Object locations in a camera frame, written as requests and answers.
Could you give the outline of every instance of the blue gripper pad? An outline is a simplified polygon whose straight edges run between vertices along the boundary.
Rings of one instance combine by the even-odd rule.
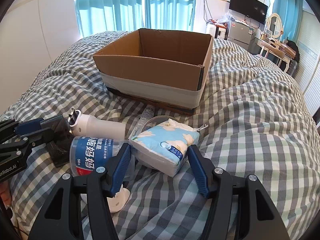
[[[118,155],[122,155],[122,156],[118,161],[118,164],[112,175],[112,184],[111,184],[110,192],[112,193],[113,196],[117,192],[119,192],[125,173],[127,172],[127,169],[131,160],[130,145],[128,143],[124,143],[120,148]]]
[[[43,118],[37,118],[30,121],[19,123],[19,125],[15,128],[15,131],[19,135],[25,135],[28,133],[32,133],[38,130],[41,130],[41,122],[43,121]]]
[[[193,175],[195,176],[195,179],[199,188],[199,192],[205,198],[208,198],[209,197],[208,177],[193,147],[196,147],[196,145],[191,145],[188,147],[188,150],[187,150],[188,160],[189,160]]]

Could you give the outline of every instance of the open brown cardboard box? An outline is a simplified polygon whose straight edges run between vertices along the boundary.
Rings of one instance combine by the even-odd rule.
[[[139,29],[108,44],[93,59],[107,87],[194,108],[203,92],[212,43],[209,34]]]

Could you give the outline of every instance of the louvered closet door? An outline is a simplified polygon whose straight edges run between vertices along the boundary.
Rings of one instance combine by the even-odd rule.
[[[320,106],[320,23],[316,16],[306,11],[303,11],[297,46],[300,62],[295,80],[304,94],[310,114],[314,115]]]

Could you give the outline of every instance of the wooden chair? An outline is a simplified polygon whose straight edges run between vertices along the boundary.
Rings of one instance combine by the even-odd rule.
[[[262,56],[263,51],[266,50],[267,53],[264,56],[266,58],[266,57],[268,57],[269,51],[271,50],[272,53],[275,54],[280,59],[279,63],[278,63],[278,67],[280,67],[281,62],[285,57],[285,53],[283,51],[279,50],[279,49],[274,48],[269,43],[266,43],[264,41],[261,42],[261,46],[262,46],[262,49],[261,49],[260,55]]]

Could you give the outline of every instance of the checkered bedspread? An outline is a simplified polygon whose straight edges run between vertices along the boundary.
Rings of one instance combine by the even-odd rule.
[[[108,92],[92,54],[125,32],[84,38],[41,71],[0,120],[67,116],[71,107],[126,123],[129,135],[146,107]],[[256,174],[271,195],[291,239],[298,239],[320,209],[320,137],[296,82],[269,60],[214,40],[212,68],[200,106],[191,116],[156,109],[192,127],[209,125],[198,147],[232,175]],[[11,180],[13,210],[29,232],[55,182],[69,165],[55,168],[46,147],[34,149],[28,168]],[[199,193],[186,162],[174,177],[136,165],[125,207],[113,215],[120,239],[199,238],[211,200]],[[83,208],[85,239],[91,239]],[[236,205],[233,207],[232,219]]]

